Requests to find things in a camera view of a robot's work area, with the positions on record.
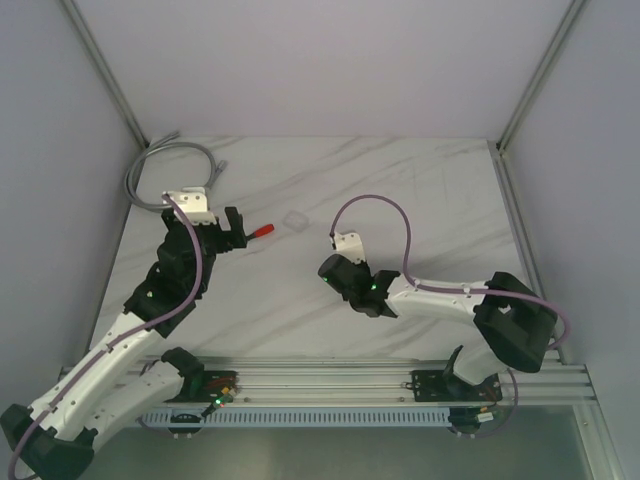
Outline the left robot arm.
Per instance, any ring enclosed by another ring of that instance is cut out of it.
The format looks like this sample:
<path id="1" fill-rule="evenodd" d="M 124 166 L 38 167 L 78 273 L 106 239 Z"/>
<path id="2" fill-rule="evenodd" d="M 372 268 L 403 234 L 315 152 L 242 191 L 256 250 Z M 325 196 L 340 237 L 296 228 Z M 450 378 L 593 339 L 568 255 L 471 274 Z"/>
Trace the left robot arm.
<path id="1" fill-rule="evenodd" d="M 24 463 L 33 479 L 77 479 L 113 435 L 150 408 L 209 399 L 204 365 L 181 347 L 163 353 L 126 387 L 114 386 L 195 309 L 217 256 L 246 247 L 242 215 L 234 207 L 225 215 L 227 229 L 215 215 L 201 220 L 178 206 L 162 213 L 167 232 L 157 260 L 104 337 L 41 397 L 2 413 L 12 450 L 9 478 Z"/>

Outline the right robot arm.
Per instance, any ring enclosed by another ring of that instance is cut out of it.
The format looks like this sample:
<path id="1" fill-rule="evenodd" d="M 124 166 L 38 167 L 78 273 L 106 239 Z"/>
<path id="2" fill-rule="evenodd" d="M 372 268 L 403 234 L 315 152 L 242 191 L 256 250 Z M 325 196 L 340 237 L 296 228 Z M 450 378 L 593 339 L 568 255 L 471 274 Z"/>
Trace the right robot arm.
<path id="1" fill-rule="evenodd" d="M 441 373 L 444 390 L 459 401 L 477 399 L 487 379 L 508 369 L 539 372 L 557 322 L 550 308 L 506 272 L 468 286 L 409 282 L 398 271 L 373 274 L 366 261 L 333 254 L 318 276 L 370 318 L 433 318 L 477 330 L 472 340 L 454 348 Z"/>

